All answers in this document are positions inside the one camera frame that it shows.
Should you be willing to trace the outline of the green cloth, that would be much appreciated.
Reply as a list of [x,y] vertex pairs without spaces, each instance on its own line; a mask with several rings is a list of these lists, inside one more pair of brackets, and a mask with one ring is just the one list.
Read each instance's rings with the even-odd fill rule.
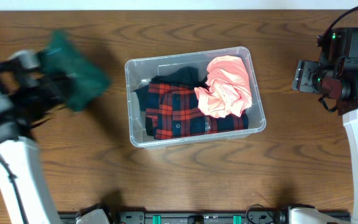
[[38,53],[40,72],[46,75],[63,97],[63,103],[79,112],[110,86],[107,74],[90,62],[62,30],[52,32],[46,49]]

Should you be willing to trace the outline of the pink cloth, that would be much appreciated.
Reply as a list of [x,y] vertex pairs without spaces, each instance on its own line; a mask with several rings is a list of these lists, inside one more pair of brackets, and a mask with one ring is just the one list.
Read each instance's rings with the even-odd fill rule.
[[252,106],[249,74],[241,58],[216,57],[206,70],[206,86],[194,88],[203,114],[213,118],[240,117]]

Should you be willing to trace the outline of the dark navy cloth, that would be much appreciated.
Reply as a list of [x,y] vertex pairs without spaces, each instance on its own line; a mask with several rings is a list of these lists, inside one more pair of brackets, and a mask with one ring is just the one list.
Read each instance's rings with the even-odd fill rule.
[[[192,87],[203,87],[206,88],[206,80],[199,80],[198,69],[195,67],[182,67],[176,72],[173,72],[167,76],[156,76],[153,77],[150,83],[168,83],[168,84],[182,84]],[[149,85],[138,88],[134,91],[139,101],[139,108],[141,111],[145,111],[147,108]]]

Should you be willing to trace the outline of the red plaid cloth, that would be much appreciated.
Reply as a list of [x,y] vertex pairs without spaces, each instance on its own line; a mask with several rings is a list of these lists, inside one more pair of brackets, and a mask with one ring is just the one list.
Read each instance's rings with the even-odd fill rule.
[[147,85],[145,127],[157,140],[238,131],[249,127],[246,113],[214,118],[198,108],[192,86],[179,83]]

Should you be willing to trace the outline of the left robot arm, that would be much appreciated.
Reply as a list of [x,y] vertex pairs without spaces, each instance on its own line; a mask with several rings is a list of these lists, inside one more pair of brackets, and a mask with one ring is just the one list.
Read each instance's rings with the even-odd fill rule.
[[31,130],[65,100],[71,78],[38,62],[0,62],[0,191],[12,223],[61,223]]

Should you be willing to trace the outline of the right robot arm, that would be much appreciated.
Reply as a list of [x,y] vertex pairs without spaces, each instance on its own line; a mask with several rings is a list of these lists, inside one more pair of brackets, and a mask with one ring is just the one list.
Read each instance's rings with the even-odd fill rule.
[[358,27],[329,28],[317,39],[317,61],[300,60],[293,90],[320,96],[319,103],[342,118],[351,150],[354,207],[358,223]]

